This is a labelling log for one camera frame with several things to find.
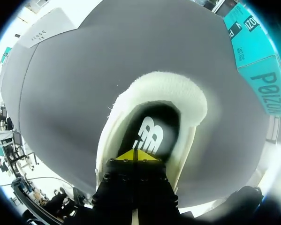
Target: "yellow triangle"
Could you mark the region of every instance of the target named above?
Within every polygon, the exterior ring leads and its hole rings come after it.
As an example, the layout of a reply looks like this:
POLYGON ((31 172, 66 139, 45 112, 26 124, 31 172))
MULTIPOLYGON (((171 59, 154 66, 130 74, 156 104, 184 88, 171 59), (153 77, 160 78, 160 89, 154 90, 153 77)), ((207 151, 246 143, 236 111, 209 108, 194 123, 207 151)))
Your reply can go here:
POLYGON ((131 149, 130 151, 127 151, 126 153, 122 154, 121 156, 117 157, 116 160, 131 160, 133 161, 134 159, 134 149, 131 149))
POLYGON ((144 159, 148 160, 148 161, 154 161, 156 160, 154 157, 150 156, 149 154, 145 153, 144 151, 138 149, 137 150, 138 153, 138 160, 142 161, 144 159))

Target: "shoe insole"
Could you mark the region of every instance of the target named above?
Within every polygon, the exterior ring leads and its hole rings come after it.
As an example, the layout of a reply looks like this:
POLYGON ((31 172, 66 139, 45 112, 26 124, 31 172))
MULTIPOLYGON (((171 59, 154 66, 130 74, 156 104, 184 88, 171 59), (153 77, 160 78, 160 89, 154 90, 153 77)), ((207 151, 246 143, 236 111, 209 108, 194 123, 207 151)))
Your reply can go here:
POLYGON ((141 149, 167 162, 179 129, 180 115, 175 108, 164 103, 145 104, 132 116, 118 156, 131 149, 141 149))

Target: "gray backdrop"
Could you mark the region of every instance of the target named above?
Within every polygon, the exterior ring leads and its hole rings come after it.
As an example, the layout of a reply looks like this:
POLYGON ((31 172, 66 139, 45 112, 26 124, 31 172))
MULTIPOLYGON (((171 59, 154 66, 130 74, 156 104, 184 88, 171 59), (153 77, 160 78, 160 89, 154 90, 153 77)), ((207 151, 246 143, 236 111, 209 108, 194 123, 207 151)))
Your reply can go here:
POLYGON ((16 45, 1 91, 39 158, 94 193, 108 107, 136 78, 156 70, 190 77, 208 101, 178 184, 179 206, 244 186, 257 167, 269 119, 236 70, 222 18, 189 0, 103 0, 79 29, 31 49, 16 45))

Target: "white sneaker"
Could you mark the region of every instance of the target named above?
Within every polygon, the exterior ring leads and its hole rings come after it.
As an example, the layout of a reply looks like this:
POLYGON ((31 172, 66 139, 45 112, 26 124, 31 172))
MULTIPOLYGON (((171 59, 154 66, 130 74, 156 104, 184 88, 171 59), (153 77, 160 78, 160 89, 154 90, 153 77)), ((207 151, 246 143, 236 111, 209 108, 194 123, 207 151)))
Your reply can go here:
POLYGON ((104 166, 131 149, 141 149, 166 163, 176 190, 196 127, 207 114, 202 90, 189 78, 151 72, 136 79, 115 101, 97 152, 97 188, 104 166))

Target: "cardboard box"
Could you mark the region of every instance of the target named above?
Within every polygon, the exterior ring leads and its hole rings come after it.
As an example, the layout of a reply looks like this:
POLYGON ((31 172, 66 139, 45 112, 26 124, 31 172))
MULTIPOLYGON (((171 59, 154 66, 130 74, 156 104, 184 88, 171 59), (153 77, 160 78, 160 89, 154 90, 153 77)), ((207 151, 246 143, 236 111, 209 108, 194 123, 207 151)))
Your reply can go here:
POLYGON ((240 3, 225 16, 224 22, 238 72, 252 87, 266 113, 281 116, 280 60, 268 37, 240 3))

